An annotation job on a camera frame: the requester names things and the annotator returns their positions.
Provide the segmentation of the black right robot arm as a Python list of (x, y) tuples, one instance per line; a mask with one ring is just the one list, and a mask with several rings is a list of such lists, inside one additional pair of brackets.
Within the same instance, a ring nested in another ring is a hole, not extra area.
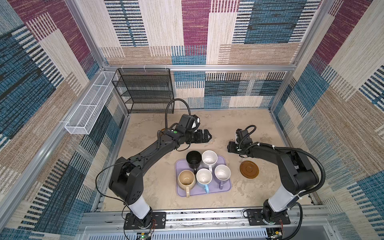
[(281, 186), (264, 202), (262, 210), (264, 222), (272, 225), (281, 220), (299, 198), (319, 190), (325, 183), (326, 171), (316, 157), (302, 149), (254, 143), (250, 135), (255, 130), (255, 125), (237, 129), (235, 141), (229, 142), (227, 149), (242, 158), (262, 159), (278, 166)]

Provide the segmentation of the white speckled mug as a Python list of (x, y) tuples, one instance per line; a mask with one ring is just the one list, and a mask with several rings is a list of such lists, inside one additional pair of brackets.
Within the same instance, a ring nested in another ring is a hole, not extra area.
[(218, 155), (214, 151), (207, 150), (202, 154), (202, 167), (213, 172), (218, 161)]

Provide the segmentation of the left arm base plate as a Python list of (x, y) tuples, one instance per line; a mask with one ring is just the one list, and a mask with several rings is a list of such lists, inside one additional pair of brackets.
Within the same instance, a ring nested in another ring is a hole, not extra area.
[(166, 226), (166, 212), (149, 212), (142, 220), (132, 213), (126, 215), (124, 230), (149, 230), (151, 228), (164, 229)]

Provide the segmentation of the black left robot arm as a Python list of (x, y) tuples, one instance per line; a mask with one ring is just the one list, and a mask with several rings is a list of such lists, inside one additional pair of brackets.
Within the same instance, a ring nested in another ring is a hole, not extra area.
[[(169, 107), (176, 101), (185, 104), (188, 114), (182, 115), (178, 123), (168, 126)], [(144, 225), (152, 220), (152, 209), (144, 200), (143, 177), (146, 172), (167, 153), (177, 150), (182, 144), (208, 143), (212, 135), (208, 130), (200, 130), (200, 118), (191, 114), (188, 103), (183, 99), (171, 100), (165, 111), (165, 128), (157, 132), (157, 140), (140, 153), (125, 159), (117, 159), (113, 168), (109, 189), (118, 196)]]

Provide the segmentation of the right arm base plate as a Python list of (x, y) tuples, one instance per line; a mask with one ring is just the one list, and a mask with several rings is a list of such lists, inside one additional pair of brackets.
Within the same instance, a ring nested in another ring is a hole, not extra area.
[(266, 209), (245, 209), (243, 217), (249, 221), (250, 226), (289, 225), (291, 223), (287, 211), (273, 212)]

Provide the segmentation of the black mug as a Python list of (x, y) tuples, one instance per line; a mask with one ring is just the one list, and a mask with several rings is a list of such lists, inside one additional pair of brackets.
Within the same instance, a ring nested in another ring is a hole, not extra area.
[(190, 151), (186, 156), (188, 166), (193, 170), (194, 174), (197, 174), (198, 168), (202, 162), (202, 155), (198, 151)]

